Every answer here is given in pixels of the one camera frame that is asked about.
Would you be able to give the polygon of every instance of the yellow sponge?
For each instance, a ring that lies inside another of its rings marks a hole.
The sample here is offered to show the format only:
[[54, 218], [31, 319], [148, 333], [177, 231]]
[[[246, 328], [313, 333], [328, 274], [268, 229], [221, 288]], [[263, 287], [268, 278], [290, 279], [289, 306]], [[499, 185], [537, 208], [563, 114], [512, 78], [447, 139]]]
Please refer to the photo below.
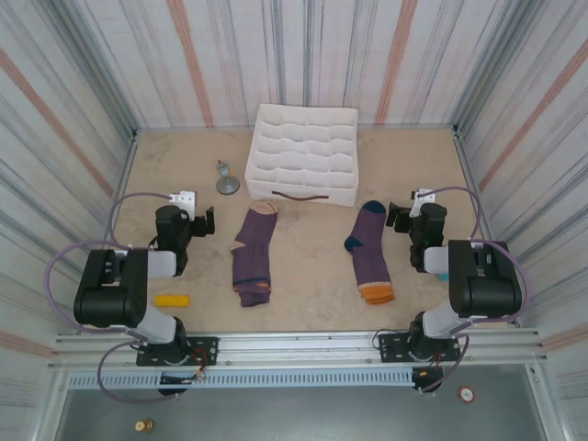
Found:
[[158, 307], [179, 307], [179, 308], [186, 308], [190, 306], [190, 296], [188, 295], [172, 295], [172, 294], [162, 294], [159, 296], [155, 296], [155, 306]]

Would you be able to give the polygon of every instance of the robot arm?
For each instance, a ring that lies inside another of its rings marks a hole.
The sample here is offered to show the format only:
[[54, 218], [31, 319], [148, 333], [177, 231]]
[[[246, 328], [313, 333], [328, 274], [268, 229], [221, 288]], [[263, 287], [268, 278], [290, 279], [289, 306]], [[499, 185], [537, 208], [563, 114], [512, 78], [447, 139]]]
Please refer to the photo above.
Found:
[[[497, 242], [508, 251], [504, 242]], [[424, 268], [449, 274], [449, 299], [424, 313], [424, 334], [449, 338], [450, 331], [478, 318], [498, 318], [517, 312], [523, 296], [515, 268], [488, 245], [449, 241], [424, 251]]]
[[[413, 192], [411, 209], [390, 203], [386, 225], [409, 234], [410, 261], [418, 272], [448, 275], [448, 299], [420, 312], [408, 333], [380, 335], [383, 362], [427, 361], [439, 355], [442, 361], [456, 361], [457, 329], [475, 319], [509, 316], [523, 304], [513, 264], [493, 247], [469, 240], [443, 246], [447, 210], [435, 203], [435, 195], [415, 196], [430, 191]], [[506, 243], [497, 244], [508, 250]]]
[[144, 353], [171, 364], [187, 357], [186, 330], [178, 318], [147, 304], [147, 280], [181, 276], [192, 237], [214, 233], [214, 209], [207, 210], [206, 218], [194, 217], [196, 197], [190, 193], [190, 199], [186, 192], [173, 195], [177, 205], [155, 212], [157, 250], [91, 251], [73, 304], [78, 323], [132, 329], [147, 344]]

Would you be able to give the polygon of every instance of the dark blue sock toe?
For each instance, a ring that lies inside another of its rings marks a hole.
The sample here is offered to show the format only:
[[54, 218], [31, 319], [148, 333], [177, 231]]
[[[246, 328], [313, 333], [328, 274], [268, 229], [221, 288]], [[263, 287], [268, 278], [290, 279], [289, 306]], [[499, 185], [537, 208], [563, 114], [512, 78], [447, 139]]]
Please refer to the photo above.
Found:
[[384, 207], [380, 202], [376, 200], [370, 200], [366, 202], [361, 209], [366, 209], [367, 211], [371, 211], [372, 213], [385, 213], [386, 207]]

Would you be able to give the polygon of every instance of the sock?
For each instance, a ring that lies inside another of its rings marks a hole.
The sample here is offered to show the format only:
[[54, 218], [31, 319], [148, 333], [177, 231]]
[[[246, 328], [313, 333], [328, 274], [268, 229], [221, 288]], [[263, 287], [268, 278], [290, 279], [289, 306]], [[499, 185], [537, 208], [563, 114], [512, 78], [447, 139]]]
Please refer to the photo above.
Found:
[[241, 306], [269, 302], [272, 287], [268, 246], [276, 221], [276, 206], [265, 201], [255, 202], [232, 243], [232, 288], [239, 293]]
[[386, 209], [376, 200], [366, 202], [357, 215], [356, 225], [345, 241], [353, 256], [353, 268], [361, 295], [372, 305], [394, 300], [390, 275], [382, 253], [382, 233]]

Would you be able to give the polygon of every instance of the gray floor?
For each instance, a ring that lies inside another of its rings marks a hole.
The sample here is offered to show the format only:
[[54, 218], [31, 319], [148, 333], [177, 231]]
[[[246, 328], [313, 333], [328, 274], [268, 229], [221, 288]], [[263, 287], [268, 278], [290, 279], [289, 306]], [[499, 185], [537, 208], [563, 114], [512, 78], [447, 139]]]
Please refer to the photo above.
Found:
[[[476, 392], [462, 403], [459, 386]], [[155, 392], [128, 393], [153, 396]], [[544, 440], [522, 367], [462, 367], [435, 397], [410, 388], [189, 390], [180, 401], [126, 405], [70, 393], [60, 440]], [[149, 434], [135, 422], [152, 418]]]

